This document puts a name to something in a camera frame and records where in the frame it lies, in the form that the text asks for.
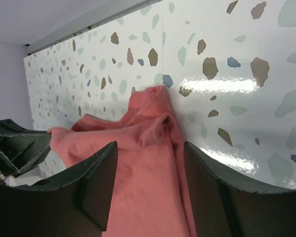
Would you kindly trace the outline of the red t-shirt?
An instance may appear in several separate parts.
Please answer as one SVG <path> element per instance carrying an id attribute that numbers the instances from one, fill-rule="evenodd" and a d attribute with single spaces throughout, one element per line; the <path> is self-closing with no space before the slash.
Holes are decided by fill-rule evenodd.
<path id="1" fill-rule="evenodd" d="M 119 121 L 84 115 L 54 127 L 50 147 L 71 167 L 116 141 L 118 164 L 106 237 L 194 237 L 184 140 L 167 90 L 133 92 Z"/>

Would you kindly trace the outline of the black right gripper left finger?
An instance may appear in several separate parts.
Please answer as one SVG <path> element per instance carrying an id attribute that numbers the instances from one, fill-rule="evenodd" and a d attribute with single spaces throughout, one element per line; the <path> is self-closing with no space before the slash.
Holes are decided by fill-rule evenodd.
<path id="1" fill-rule="evenodd" d="M 0 237 L 99 237 L 106 231 L 117 143 L 31 186 L 0 183 Z"/>

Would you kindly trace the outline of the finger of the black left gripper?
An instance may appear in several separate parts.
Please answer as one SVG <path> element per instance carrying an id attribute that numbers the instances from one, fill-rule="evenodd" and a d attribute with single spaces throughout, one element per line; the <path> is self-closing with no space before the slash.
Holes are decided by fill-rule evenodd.
<path id="1" fill-rule="evenodd" d="M 0 120 L 0 182 L 42 163 L 50 152 L 50 140 L 46 131 L 25 129 L 11 119 Z"/>

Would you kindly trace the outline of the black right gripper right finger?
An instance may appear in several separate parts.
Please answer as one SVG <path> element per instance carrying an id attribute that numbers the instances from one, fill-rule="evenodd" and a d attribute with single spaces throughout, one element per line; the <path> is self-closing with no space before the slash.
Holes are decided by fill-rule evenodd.
<path id="1" fill-rule="evenodd" d="M 296 237 L 296 190 L 250 178 L 184 144 L 199 237 Z"/>

